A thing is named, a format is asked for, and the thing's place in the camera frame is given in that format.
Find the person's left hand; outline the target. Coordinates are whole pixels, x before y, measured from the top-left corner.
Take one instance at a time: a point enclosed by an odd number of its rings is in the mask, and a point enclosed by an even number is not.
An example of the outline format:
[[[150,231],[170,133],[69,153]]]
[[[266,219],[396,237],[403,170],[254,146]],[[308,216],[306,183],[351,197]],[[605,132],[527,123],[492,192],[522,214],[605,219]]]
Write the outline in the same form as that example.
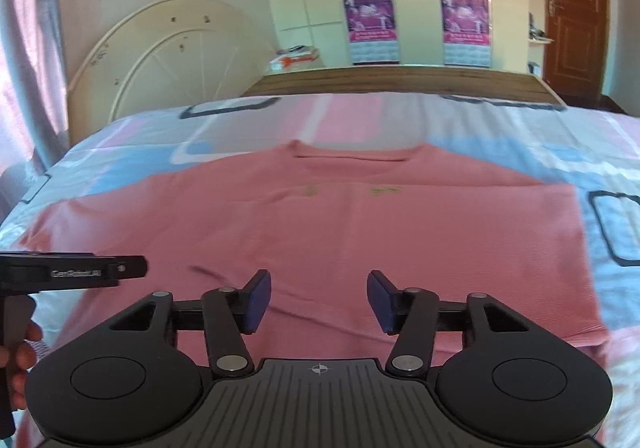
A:
[[[30,320],[23,341],[13,348],[1,346],[1,368],[6,374],[1,376],[1,387],[8,391],[11,410],[25,410],[25,384],[27,372],[36,364],[37,353],[34,344],[43,339],[39,324]]]

